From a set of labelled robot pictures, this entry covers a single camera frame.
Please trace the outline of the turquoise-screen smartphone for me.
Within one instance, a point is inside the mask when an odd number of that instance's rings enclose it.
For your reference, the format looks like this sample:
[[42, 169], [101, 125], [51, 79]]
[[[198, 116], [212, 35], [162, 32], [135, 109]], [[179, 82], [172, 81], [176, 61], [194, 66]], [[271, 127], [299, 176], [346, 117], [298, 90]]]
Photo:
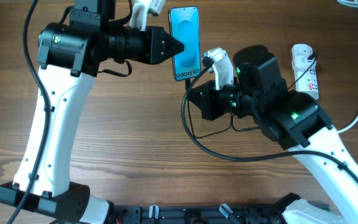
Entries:
[[168, 18], [171, 35], [184, 45], [173, 57], [173, 77], [177, 82], [196, 77], [201, 71], [198, 7], [172, 7]]

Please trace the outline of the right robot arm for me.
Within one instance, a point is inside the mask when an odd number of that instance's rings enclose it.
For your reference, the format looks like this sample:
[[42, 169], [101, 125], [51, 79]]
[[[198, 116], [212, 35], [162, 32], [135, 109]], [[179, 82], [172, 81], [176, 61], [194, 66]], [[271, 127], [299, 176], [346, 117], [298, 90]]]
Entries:
[[202, 61], [215, 78], [190, 83], [183, 99], [207, 120], [226, 113], [251, 116], [262, 134], [281, 146], [280, 156], [292, 156], [305, 166], [339, 210], [333, 214], [288, 194], [277, 202], [270, 223], [358, 223], [358, 165], [318, 102], [287, 88], [274, 54], [254, 45], [229, 58], [215, 48]]

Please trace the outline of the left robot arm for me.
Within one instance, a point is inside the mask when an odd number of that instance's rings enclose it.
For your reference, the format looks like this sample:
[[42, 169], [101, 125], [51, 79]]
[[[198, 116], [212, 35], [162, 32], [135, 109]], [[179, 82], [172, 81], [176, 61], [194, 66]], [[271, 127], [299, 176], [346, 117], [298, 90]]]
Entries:
[[39, 35], [31, 70], [39, 88], [27, 148], [14, 179], [0, 185], [0, 203], [56, 223], [120, 223], [114, 204], [70, 180], [70, 159], [81, 112], [99, 64], [133, 61], [156, 65], [183, 51], [164, 28], [148, 26], [163, 1], [130, 1], [129, 14], [115, 19], [114, 1], [76, 0], [58, 22]]

